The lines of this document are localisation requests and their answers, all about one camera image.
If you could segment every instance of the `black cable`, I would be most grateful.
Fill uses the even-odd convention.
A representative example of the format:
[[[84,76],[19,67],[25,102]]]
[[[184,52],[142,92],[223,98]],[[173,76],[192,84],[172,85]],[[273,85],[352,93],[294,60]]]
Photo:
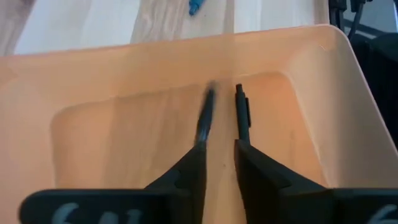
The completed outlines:
[[[363,3],[359,4],[358,6],[358,12],[355,14],[355,18],[353,21],[353,25],[351,26],[351,30],[349,31],[348,34],[348,39],[351,40],[356,32],[356,29],[358,28],[359,22],[362,17],[362,12],[363,12]]]

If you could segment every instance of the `blue object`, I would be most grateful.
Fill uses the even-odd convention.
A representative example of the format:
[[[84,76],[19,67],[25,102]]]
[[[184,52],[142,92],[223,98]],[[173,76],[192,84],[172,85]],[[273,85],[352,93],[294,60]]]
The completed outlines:
[[[189,0],[189,14],[194,16],[205,0]]]

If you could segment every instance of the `printed number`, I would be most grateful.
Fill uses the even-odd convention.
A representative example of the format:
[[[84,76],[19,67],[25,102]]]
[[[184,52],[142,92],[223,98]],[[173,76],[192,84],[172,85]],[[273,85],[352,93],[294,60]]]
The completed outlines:
[[[53,217],[52,224],[71,224],[66,222],[69,214],[73,212],[75,209],[78,209],[79,205],[77,203],[66,203],[59,207]],[[127,219],[127,224],[139,224],[140,217],[142,212],[137,209],[130,209],[127,211],[127,215],[129,218]],[[119,217],[114,212],[104,212],[99,219],[98,224],[118,224]]]
[[[398,224],[398,220],[384,219],[389,213],[397,210],[397,205],[385,205],[374,214],[367,224]]]

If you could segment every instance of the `plastic container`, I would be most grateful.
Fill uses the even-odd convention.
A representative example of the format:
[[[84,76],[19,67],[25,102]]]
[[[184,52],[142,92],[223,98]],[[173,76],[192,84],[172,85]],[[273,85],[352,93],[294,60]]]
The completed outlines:
[[[229,184],[233,85],[244,83],[259,107],[262,85],[250,80],[276,73],[289,80],[315,150],[301,157],[303,173],[316,167],[330,187],[398,187],[396,148],[347,38],[331,26],[301,27],[0,59],[0,199],[7,202],[0,219],[14,222],[21,200],[40,189],[142,187],[189,150],[201,91],[219,80],[205,222],[219,221],[217,208],[230,204],[225,192],[237,191]],[[279,84],[268,86],[285,88]],[[263,112],[252,113],[256,122]],[[290,122],[283,124],[280,133],[289,133]],[[252,135],[261,149],[267,133],[258,130]],[[270,130],[276,144],[294,148],[286,160],[294,169],[306,143],[282,145],[285,136]],[[308,165],[310,157],[321,168]]]

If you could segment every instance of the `blue marker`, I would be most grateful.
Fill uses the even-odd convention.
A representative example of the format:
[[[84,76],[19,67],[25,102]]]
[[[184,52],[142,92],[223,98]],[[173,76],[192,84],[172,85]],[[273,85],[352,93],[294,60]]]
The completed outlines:
[[[189,0],[189,14],[195,15],[205,0]]]

